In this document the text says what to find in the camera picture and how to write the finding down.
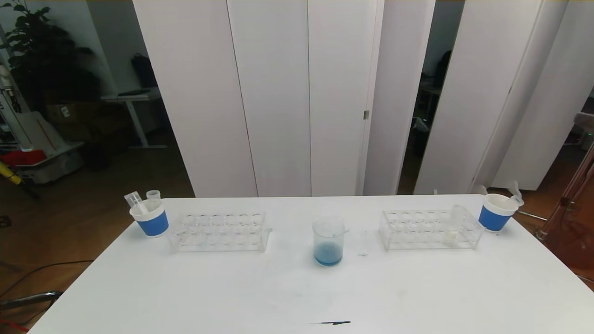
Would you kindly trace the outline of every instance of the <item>red object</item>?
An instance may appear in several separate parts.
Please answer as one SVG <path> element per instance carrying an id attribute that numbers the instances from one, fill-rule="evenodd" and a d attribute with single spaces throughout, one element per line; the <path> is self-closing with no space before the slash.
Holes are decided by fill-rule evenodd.
<path id="1" fill-rule="evenodd" d="M 12 326 L 12 327 L 14 327 L 14 328 L 16 328 L 16 329 L 20 330 L 21 332 L 25 332 L 25 333 L 27 333 L 27 332 L 29 331 L 29 329 L 28 329 L 28 328 L 25 328 L 25 327 L 22 327 L 22 326 L 20 326 L 20 325 L 17 325 L 17 324 L 15 324 L 14 322 L 9 322 L 8 320 L 0 320 L 0 323 L 5 323 L 5 324 L 7 324 L 7 325 L 9 325 L 9 326 Z"/>
<path id="2" fill-rule="evenodd" d="M 46 159 L 45 153 L 42 150 L 34 150 L 29 152 L 14 151 L 7 155 L 0 156 L 0 159 L 10 167 L 17 165 L 34 165 L 37 162 Z"/>

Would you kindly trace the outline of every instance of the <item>desk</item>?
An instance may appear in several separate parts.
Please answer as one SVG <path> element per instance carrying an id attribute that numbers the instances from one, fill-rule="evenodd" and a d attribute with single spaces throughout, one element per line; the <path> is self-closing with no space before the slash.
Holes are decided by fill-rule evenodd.
<path id="1" fill-rule="evenodd" d="M 105 102 L 117 102 L 117 103 L 125 103 L 126 107 L 128 108 L 128 112 L 130 113 L 130 117 L 132 118 L 132 123 L 134 123 L 134 129 L 136 130 L 136 134 L 138 138 L 140 138 L 140 142 L 142 146 L 135 147 L 135 148 L 142 148 L 142 149 L 164 149 L 166 145 L 149 145 L 149 141 L 144 134 L 144 130 L 142 125 L 140 124 L 140 120 L 138 119 L 138 114 L 136 113 L 136 109 L 134 109 L 134 102 L 140 101 L 152 101 L 161 98 L 161 92 L 159 91 L 158 87 L 150 88 L 150 91 L 144 94 L 138 95 L 125 95 L 119 96 L 117 94 L 114 95 L 107 95 L 102 96 L 101 100 Z"/>
<path id="2" fill-rule="evenodd" d="M 433 100 L 434 97 L 437 98 L 437 102 L 439 102 L 439 98 L 441 96 L 441 88 L 435 88 L 432 85 L 428 84 L 428 83 L 421 83 L 419 85 L 419 92 L 417 94 L 416 97 L 416 102 L 415 102 L 415 109 L 419 109 L 419 104 L 420 104 L 420 100 L 421 100 L 421 93 L 427 93 L 429 94 L 429 101 L 427 101 L 427 109 L 425 111 L 425 115 L 423 116 L 423 120 L 425 122 L 428 122 L 429 124 L 433 123 L 433 119 L 435 117 L 435 111 L 437 110 L 437 105 L 435 105 L 435 110 L 432 109 L 433 107 Z"/>
<path id="3" fill-rule="evenodd" d="M 385 252 L 382 210 L 466 206 L 481 195 L 165 199 L 183 213 L 266 212 L 265 253 L 171 254 L 133 223 L 31 334 L 594 333 L 594 294 L 515 220 L 476 250 Z M 349 225 L 336 267 L 312 258 L 311 221 Z M 348 324 L 312 324 L 350 321 Z"/>

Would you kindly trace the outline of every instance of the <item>clear acrylic test tube rack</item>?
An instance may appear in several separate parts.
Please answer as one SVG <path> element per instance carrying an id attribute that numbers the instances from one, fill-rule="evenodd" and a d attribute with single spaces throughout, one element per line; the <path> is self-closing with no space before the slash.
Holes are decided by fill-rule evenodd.
<path id="1" fill-rule="evenodd" d="M 483 230 L 462 206 L 450 210 L 383 211 L 380 220 L 380 239 L 386 251 L 475 249 Z"/>
<path id="2" fill-rule="evenodd" d="M 265 251 L 272 230 L 264 213 L 182 215 L 168 238 L 176 252 Z"/>

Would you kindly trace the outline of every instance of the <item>white folding screen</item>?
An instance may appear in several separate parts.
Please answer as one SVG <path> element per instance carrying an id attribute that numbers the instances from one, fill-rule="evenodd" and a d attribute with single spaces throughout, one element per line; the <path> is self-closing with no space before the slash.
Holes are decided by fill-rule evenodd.
<path id="1" fill-rule="evenodd" d="M 508 179 L 499 185 L 492 182 L 505 153 L 510 149 L 514 133 L 518 130 L 522 116 L 525 114 L 526 107 L 535 91 L 546 59 L 551 52 L 566 6 L 567 0 L 542 1 L 532 29 L 532 35 L 526 46 L 526 52 L 501 111 L 495 131 L 491 136 L 491 141 L 483 155 L 481 167 L 476 173 L 470 190 L 471 193 L 481 193 L 481 187 L 511 187 L 512 179 Z"/>
<path id="2" fill-rule="evenodd" d="M 536 190 L 594 86 L 594 2 L 569 1 L 534 94 L 493 187 Z"/>
<path id="3" fill-rule="evenodd" d="M 361 194 L 383 0 L 135 0 L 196 196 Z"/>
<path id="4" fill-rule="evenodd" d="M 313 196 L 362 193 L 383 0 L 309 0 Z"/>
<path id="5" fill-rule="evenodd" d="M 466 1 L 415 194 L 470 190 L 540 4 Z"/>
<path id="6" fill-rule="evenodd" d="M 228 0 L 258 195 L 310 196 L 307 0 Z"/>
<path id="7" fill-rule="evenodd" d="M 387 1 L 363 195 L 395 195 L 435 0 Z"/>
<path id="8" fill-rule="evenodd" d="M 226 2 L 134 8 L 194 194 L 256 196 Z"/>

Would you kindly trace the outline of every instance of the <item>paper cup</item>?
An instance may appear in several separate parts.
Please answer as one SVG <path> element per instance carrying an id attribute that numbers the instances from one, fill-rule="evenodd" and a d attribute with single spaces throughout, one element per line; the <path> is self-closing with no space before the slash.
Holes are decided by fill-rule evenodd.
<path id="1" fill-rule="evenodd" d="M 505 223 L 517 211 L 515 201 L 507 201 L 509 197 L 499 194 L 488 194 L 483 200 L 479 222 L 489 231 L 501 231 Z"/>
<path id="2" fill-rule="evenodd" d="M 138 222 L 140 228 L 143 229 L 144 233 L 151 237 L 160 237 L 167 231 L 169 222 L 167 215 L 165 214 L 165 206 L 162 204 L 159 206 L 152 206 L 148 203 L 148 200 L 143 201 L 147 208 L 150 210 L 148 213 L 140 213 L 140 209 L 134 206 L 130 209 L 130 215 Z"/>

